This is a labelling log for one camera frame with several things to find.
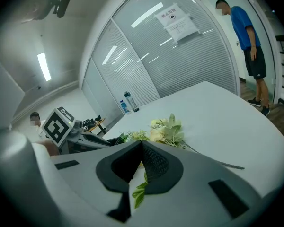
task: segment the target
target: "man in blue shirt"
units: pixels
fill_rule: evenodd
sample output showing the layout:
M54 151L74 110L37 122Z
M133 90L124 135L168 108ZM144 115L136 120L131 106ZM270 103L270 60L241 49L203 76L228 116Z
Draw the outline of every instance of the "man in blue shirt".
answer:
M256 97L248 100L251 105L261 107L261 96L263 98L262 114L267 116L270 112L268 102L268 88L264 81L266 77L266 66L261 43L257 33L247 15L240 7L230 7L224 0L216 2L216 9L222 11L223 15L230 15L241 49L244 51L245 64L249 76L253 76L257 82Z

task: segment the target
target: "black sneaker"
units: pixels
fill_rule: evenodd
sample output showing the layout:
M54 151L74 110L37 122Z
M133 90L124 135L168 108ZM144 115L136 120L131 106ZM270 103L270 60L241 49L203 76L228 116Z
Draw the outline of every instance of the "black sneaker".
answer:
M256 98L254 97L251 100L248 100L247 102L249 102L251 105L254 105L256 107L261 107L261 100L260 101L256 101Z
M263 106L261 113L267 117L267 115L270 113L270 108L268 106L268 108L266 108L265 106Z

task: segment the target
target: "wooden floor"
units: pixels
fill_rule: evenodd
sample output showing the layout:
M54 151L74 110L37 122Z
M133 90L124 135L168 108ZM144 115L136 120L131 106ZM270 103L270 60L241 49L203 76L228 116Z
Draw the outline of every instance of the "wooden floor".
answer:
M246 87L244 82L241 82L241 98L244 100L253 99L256 93L251 89ZM279 131L284 135L284 105L281 103L272 104L270 103L270 113L267 118L279 129Z

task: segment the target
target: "man's leg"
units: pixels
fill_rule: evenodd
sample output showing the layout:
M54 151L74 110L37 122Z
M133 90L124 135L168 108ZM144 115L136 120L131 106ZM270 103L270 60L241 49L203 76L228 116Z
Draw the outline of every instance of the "man's leg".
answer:
M267 88L267 85L266 85L266 83L265 83L263 78L256 79L256 81L257 81L257 85L259 84L260 90L261 90L261 93L262 93L263 106L268 108L269 107L269 101L268 101L268 88Z
M257 85L256 101L259 102L261 100L262 90L260 82L258 80L256 80L256 85Z

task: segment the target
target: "white paper sign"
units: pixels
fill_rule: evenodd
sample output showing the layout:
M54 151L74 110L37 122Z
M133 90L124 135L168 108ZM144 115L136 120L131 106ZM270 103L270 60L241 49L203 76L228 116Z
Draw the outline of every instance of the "white paper sign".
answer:
M174 41L178 41L192 33L199 32L190 19L189 14L183 12L176 3L156 14L155 17L162 23Z

